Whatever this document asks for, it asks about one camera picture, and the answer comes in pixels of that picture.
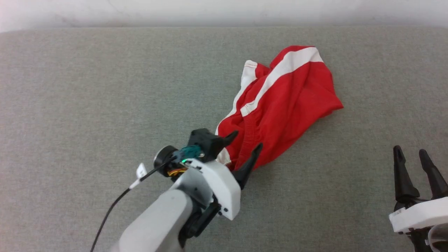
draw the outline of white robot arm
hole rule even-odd
[[[448,252],[448,185],[425,150],[420,161],[432,191],[431,200],[419,199],[405,167],[400,146],[394,147],[395,199],[394,212],[389,215],[393,230],[406,234],[415,252]]]
[[[236,135],[221,138],[199,129],[192,132],[186,148],[160,150],[154,166],[163,164],[160,173],[174,184],[126,228],[111,252],[180,252],[216,214],[233,220],[240,210],[241,190],[263,147],[259,144],[249,160],[231,172],[215,159]]]

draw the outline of red fabric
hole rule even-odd
[[[218,161],[238,169],[261,142],[256,169],[281,155],[316,120],[341,108],[332,74],[316,48],[285,48],[269,68],[247,61],[233,110],[216,130],[223,137],[234,130],[239,134]]]

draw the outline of gray fabric surface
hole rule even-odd
[[[253,173],[234,221],[188,251],[412,251],[394,234],[392,147],[421,194],[426,148],[448,178],[448,32],[416,27],[132,28],[0,34],[0,251],[88,251],[112,201],[165,145],[214,130],[245,60],[315,45],[343,110]],[[171,182],[114,209],[96,251]]]

